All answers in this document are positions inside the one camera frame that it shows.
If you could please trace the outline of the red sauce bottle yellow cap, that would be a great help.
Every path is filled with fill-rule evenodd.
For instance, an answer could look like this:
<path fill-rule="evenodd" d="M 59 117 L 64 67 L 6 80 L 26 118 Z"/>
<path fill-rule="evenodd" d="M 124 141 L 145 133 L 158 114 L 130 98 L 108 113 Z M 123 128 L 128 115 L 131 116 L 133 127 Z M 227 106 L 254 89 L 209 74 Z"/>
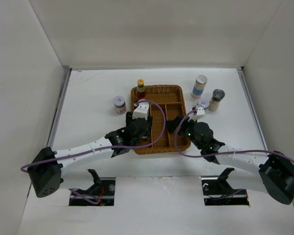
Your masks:
<path fill-rule="evenodd" d="M 140 99 L 144 99 L 145 96 L 146 96 L 145 82 L 143 79 L 139 79 L 137 81 L 136 97 L 138 100 L 140 100 Z"/>

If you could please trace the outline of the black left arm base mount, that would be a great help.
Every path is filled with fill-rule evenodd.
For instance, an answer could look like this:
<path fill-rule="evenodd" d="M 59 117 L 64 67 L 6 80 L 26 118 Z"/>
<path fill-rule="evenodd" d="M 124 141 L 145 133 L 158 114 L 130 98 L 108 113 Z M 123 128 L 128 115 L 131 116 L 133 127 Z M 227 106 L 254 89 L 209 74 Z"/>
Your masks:
<path fill-rule="evenodd" d="M 116 178 L 100 178 L 93 169 L 88 170 L 93 178 L 91 186 L 86 189 L 73 189 L 69 206 L 114 206 Z"/>

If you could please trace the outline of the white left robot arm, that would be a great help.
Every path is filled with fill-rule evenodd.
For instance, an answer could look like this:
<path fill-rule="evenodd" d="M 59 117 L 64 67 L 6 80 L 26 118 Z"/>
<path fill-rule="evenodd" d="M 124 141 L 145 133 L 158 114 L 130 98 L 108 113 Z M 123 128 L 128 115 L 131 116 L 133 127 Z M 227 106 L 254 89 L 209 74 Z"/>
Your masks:
<path fill-rule="evenodd" d="M 128 153 L 142 139 L 150 137 L 151 126 L 152 116 L 128 118 L 125 127 L 91 143 L 57 151 L 50 147 L 41 149 L 27 167 L 36 196 L 43 198 L 56 192 L 73 168 Z"/>

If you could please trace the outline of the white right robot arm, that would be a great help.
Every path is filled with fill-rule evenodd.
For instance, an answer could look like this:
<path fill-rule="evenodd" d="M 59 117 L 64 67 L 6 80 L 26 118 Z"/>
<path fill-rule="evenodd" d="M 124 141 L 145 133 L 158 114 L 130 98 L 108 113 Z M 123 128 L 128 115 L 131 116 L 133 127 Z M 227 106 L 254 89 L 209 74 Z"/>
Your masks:
<path fill-rule="evenodd" d="M 260 179 L 257 191 L 266 192 L 281 204 L 294 199 L 294 159 L 277 151 L 238 150 L 214 138 L 205 122 L 177 116 L 166 124 L 174 136 L 187 137 L 200 151 L 198 158 L 217 165 L 228 165 L 254 174 Z"/>

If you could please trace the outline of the small jar red label lid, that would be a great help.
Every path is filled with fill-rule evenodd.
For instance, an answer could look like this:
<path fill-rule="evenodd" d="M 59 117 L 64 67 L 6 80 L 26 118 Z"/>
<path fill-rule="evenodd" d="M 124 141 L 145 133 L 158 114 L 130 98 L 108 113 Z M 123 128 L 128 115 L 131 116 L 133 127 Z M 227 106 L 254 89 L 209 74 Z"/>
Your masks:
<path fill-rule="evenodd" d="M 117 112 L 117 114 L 121 115 L 126 112 L 126 103 L 125 103 L 125 99 L 123 96 L 119 95 L 119 96 L 114 97 L 113 104 L 114 104 L 115 111 Z"/>

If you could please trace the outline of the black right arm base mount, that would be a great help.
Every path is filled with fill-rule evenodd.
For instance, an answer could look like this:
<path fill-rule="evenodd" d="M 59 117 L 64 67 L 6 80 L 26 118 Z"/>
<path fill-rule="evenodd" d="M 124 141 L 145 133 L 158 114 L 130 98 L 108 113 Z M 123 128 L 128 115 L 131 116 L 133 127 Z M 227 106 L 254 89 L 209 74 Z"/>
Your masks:
<path fill-rule="evenodd" d="M 226 168 L 219 176 L 201 178 L 204 204 L 206 206 L 249 206 L 245 189 L 234 189 L 227 182 L 234 168 Z"/>

